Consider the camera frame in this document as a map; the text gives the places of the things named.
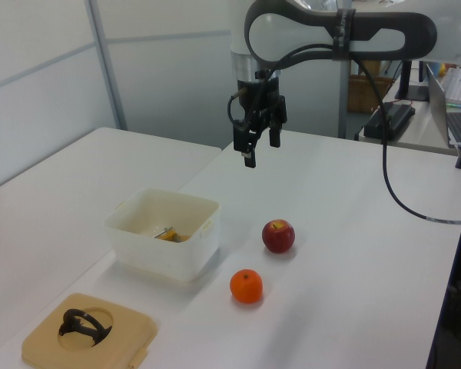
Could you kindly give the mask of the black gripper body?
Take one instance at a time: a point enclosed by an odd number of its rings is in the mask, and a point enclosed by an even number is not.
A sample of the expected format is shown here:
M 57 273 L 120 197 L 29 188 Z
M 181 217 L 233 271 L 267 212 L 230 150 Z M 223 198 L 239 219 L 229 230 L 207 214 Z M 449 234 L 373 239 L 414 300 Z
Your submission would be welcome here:
M 278 77 L 267 81 L 238 81 L 238 90 L 245 90 L 239 97 L 240 106 L 244 109 L 244 119 L 239 126 L 243 129 L 267 128 L 280 100 L 279 86 Z

